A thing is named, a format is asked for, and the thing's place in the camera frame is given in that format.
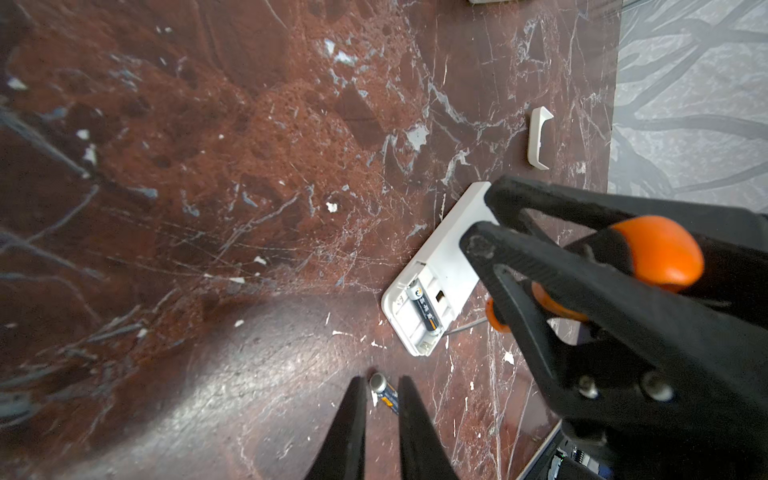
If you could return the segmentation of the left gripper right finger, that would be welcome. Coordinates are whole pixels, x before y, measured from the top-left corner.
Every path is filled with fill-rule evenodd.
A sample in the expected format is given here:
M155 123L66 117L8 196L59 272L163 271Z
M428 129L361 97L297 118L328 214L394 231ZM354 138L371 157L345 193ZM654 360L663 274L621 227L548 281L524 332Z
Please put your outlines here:
M458 480L411 377L399 379L398 399L401 478Z

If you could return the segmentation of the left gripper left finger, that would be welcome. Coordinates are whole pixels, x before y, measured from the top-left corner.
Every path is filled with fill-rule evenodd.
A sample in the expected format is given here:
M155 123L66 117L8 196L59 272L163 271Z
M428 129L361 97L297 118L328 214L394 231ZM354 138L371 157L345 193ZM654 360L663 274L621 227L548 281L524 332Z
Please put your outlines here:
M355 376L306 475L307 480L364 478L367 400L368 384L363 377Z

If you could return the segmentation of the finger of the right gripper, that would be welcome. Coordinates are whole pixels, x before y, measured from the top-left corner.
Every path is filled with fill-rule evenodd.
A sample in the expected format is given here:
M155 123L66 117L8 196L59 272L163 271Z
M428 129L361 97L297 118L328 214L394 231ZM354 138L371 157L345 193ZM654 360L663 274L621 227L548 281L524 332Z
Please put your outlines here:
M760 327L767 324L767 217L739 207L597 193L504 176L485 203L503 226L547 241L529 213L538 211L592 229L640 216L683 226L699 244L705 270L678 293Z
M550 407L610 432L763 432L767 324L646 285L550 241L489 222L460 247L511 329ZM536 318L539 283L584 323Z

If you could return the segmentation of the AA battery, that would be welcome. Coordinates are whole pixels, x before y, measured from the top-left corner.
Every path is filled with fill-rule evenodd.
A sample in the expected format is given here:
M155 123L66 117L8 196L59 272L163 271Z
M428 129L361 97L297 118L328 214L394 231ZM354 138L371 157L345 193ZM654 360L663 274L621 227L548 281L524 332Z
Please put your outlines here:
M369 387L375 398L374 402L383 402L395 415L399 414L398 393L382 373L371 375Z

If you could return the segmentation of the white remote control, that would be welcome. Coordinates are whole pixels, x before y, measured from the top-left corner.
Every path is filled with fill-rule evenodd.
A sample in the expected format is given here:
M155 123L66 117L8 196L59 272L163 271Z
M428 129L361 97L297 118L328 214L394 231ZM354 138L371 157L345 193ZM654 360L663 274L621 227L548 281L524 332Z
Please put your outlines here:
M429 356L460 316L479 278L462 253L461 237L475 223L494 222L484 196L489 182L471 184L415 256L385 290L381 309L406 351ZM441 328L428 332L406 289L418 278L434 306Z

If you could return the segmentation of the white battery cover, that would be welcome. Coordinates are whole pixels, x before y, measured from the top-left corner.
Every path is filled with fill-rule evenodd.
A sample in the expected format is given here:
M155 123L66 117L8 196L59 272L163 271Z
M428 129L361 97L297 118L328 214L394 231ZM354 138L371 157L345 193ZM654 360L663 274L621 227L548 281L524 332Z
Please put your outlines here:
M544 106L532 110L530 115L527 160L531 167L548 171L549 167L541 161L542 134L545 123L554 115Z

